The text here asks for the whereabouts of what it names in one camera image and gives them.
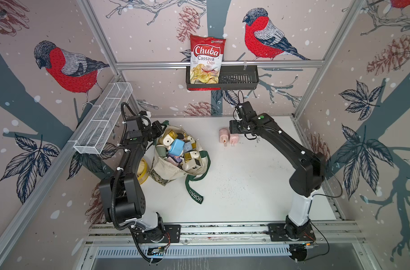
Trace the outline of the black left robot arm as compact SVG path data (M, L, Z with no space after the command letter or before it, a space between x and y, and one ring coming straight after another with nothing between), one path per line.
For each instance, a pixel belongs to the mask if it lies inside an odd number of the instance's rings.
M106 221L119 231L129 229L136 234L163 238L166 232L162 217L157 212L145 212L145 195L137 173L148 144L163 135L166 127L158 121L152 123L145 111L127 118L124 124L121 161L113 175L99 184L103 213Z

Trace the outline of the green pencil sharpener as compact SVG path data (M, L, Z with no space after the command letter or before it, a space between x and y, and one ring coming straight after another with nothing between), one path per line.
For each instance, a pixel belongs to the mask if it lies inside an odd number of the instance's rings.
M167 157L167 148L165 147L165 145L156 145L155 150L160 158Z

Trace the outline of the cream green-handled tote bag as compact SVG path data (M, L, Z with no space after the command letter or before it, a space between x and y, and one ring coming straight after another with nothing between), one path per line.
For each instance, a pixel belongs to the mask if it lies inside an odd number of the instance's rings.
M173 126L167 120L163 124L166 125L164 134L153 141L154 158L151 166L151 176L162 186L183 178L189 196L196 203L202 204L204 197L195 191L190 186L190 183L205 178L211 166L210 156L200 145L199 140L191 133L188 133L182 126ZM184 151L181 156L167 154L167 157L161 158L158 156L155 146L163 145L162 139L170 129L178 134L177 139L185 142Z

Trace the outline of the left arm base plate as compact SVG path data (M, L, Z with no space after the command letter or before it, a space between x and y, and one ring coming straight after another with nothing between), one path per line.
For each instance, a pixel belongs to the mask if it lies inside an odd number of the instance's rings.
M181 226L165 223L163 228L157 227L134 235L139 244L173 244L180 241Z

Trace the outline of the cream pencil sharpener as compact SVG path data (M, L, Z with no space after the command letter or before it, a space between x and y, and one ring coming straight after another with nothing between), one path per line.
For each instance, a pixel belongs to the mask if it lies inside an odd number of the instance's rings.
M165 136L162 139L162 143L164 146L170 146L174 142L174 138L172 138L170 135Z

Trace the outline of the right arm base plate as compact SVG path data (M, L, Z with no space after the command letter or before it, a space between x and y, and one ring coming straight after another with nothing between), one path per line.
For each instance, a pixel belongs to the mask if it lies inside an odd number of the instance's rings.
M285 223L269 223L266 234L270 236L272 242L291 242L300 241L303 243L312 243L316 241L316 237L310 222L297 227L292 224Z

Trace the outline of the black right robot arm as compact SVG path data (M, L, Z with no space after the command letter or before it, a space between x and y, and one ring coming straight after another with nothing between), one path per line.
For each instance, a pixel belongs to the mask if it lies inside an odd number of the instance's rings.
M268 114L258 115L250 102L235 105L235 111L238 119L229 122L232 134L263 138L283 154L295 169L289 178L294 196L284 229L289 239L299 240L311 230L309 212L313 198L325 180L327 160L323 154L313 153L295 141Z

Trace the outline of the yellow bowl with buns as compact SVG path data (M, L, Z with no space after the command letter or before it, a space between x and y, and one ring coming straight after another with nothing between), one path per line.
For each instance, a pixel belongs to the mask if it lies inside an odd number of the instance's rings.
M139 184L143 184L149 176L149 166L148 163L144 158L141 159L139 163L139 167L137 169L137 180L139 181Z

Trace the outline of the red Chuba cassava chips bag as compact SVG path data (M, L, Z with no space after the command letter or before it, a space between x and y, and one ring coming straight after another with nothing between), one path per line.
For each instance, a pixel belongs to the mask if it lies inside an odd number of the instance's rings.
M225 39L190 36L191 56L188 90L217 91L223 62Z

